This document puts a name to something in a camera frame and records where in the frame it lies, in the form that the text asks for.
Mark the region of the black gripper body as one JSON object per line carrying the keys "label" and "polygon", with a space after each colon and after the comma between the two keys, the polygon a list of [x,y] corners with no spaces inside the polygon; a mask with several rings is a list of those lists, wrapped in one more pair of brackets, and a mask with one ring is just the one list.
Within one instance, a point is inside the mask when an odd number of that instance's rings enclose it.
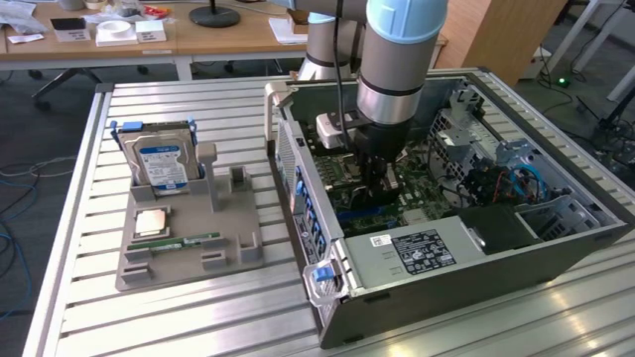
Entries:
{"label": "black gripper body", "polygon": [[410,120],[398,124],[371,122],[359,126],[354,134],[355,152],[369,158],[395,161],[406,146],[410,127]]}

